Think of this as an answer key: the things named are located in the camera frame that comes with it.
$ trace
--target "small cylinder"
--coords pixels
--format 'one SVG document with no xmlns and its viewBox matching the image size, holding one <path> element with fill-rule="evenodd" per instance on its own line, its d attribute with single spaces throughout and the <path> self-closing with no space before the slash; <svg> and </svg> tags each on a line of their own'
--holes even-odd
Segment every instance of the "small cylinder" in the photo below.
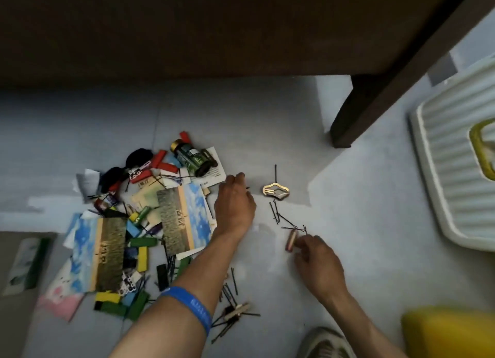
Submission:
<svg viewBox="0 0 495 358">
<path fill-rule="evenodd" d="M 294 242 L 298 238 L 298 231 L 293 229 L 288 235 L 287 243 L 285 244 L 285 251 L 291 253 L 294 248 Z"/>
</svg>

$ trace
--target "dark wooden furniture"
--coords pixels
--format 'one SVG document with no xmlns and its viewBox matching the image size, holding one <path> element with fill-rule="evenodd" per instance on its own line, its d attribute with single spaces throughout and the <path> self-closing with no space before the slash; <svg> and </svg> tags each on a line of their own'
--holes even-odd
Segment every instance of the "dark wooden furniture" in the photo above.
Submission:
<svg viewBox="0 0 495 358">
<path fill-rule="evenodd" d="M 0 0 L 0 86 L 349 74 L 349 147 L 495 0 Z"/>
</svg>

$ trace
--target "hand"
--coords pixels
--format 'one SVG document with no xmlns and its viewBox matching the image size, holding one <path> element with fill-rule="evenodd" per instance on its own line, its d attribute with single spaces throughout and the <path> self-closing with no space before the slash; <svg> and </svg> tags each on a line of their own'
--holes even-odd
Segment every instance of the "hand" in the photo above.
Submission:
<svg viewBox="0 0 495 358">
<path fill-rule="evenodd" d="M 215 202 L 217 228 L 214 237 L 228 236 L 236 243 L 250 228 L 256 211 L 256 203 L 250 192 L 246 191 L 244 173 L 227 176 L 218 189 Z"/>
<path fill-rule="evenodd" d="M 349 296 L 342 264 L 334 251 L 319 236 L 304 235 L 294 245 L 295 266 L 308 290 L 326 308 L 334 308 L 340 299 Z"/>
</svg>

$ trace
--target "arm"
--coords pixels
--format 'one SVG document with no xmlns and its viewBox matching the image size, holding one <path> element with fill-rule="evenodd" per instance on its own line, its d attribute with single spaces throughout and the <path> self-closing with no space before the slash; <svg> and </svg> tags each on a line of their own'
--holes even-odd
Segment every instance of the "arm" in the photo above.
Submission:
<svg viewBox="0 0 495 358">
<path fill-rule="evenodd" d="M 295 246 L 296 267 L 309 291 L 335 319 L 359 358 L 406 358 L 373 325 L 345 285 L 342 264 L 318 236 L 302 236 Z"/>
<path fill-rule="evenodd" d="M 174 281 L 215 312 L 225 274 L 238 243 L 252 224 L 256 204 L 246 192 L 244 174 L 229 175 L 215 202 L 217 228 L 211 242 Z M 178 300 L 159 298 L 119 342 L 111 358 L 199 357 L 205 331 L 194 314 Z"/>
</svg>

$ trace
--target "yellow container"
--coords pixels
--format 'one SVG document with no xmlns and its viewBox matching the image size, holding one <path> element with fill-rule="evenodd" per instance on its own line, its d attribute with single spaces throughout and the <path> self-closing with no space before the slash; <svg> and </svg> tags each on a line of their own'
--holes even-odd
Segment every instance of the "yellow container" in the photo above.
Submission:
<svg viewBox="0 0 495 358">
<path fill-rule="evenodd" d="M 409 358 L 495 358 L 495 313 L 424 307 L 402 317 Z"/>
</svg>

